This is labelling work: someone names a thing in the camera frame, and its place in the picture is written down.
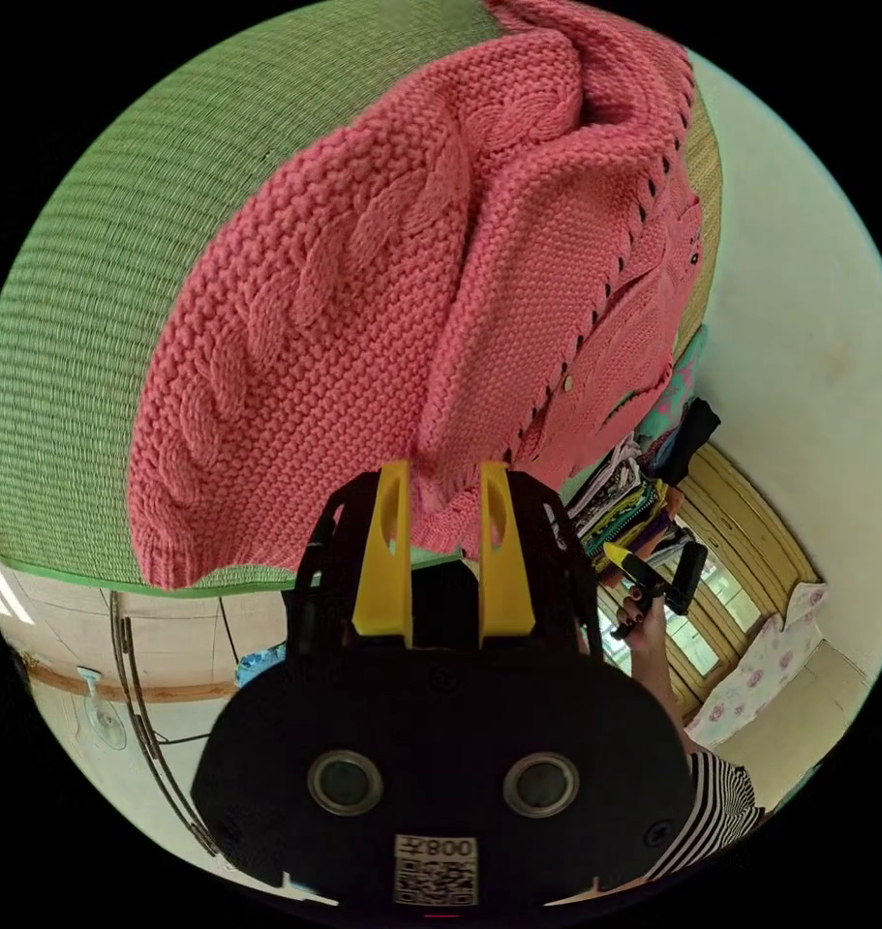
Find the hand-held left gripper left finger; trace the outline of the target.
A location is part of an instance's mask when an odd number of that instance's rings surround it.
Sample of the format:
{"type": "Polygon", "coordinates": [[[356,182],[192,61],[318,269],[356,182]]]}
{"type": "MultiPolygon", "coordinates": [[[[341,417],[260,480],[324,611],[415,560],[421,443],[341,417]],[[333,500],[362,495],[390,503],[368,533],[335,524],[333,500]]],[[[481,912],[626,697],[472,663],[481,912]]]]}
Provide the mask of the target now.
{"type": "Polygon", "coordinates": [[[410,467],[386,464],[376,485],[352,615],[359,636],[412,643],[410,467]]]}

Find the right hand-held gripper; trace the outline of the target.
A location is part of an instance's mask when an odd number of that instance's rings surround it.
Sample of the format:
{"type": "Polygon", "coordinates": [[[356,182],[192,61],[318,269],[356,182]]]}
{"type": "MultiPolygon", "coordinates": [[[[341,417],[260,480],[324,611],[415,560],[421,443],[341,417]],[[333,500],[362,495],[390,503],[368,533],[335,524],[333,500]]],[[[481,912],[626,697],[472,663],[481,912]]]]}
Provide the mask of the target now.
{"type": "Polygon", "coordinates": [[[633,612],[627,607],[619,607],[615,627],[611,636],[616,641],[625,641],[635,627],[650,612],[657,599],[664,599],[669,592],[669,584],[650,563],[635,552],[615,543],[605,543],[603,553],[608,561],[617,567],[625,579],[631,582],[629,594],[637,590],[634,597],[633,612]]]}

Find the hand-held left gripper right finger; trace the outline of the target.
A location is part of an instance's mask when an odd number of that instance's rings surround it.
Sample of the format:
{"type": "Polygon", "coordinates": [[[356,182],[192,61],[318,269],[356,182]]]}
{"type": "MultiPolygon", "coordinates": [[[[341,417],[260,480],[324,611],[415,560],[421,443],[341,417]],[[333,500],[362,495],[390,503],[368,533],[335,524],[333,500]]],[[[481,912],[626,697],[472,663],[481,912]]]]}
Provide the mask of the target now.
{"type": "Polygon", "coordinates": [[[503,463],[480,468],[479,642],[524,639],[535,626],[511,490],[503,463]]]}

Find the person's right hand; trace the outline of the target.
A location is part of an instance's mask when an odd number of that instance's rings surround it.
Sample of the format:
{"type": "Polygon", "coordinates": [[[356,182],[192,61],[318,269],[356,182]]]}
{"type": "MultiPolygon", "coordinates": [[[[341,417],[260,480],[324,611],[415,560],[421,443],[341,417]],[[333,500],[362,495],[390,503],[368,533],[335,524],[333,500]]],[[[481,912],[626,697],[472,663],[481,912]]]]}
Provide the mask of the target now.
{"type": "Polygon", "coordinates": [[[648,596],[640,586],[632,586],[616,612],[617,630],[626,632],[624,641],[634,653],[645,656],[666,655],[665,597],[648,596]]]}

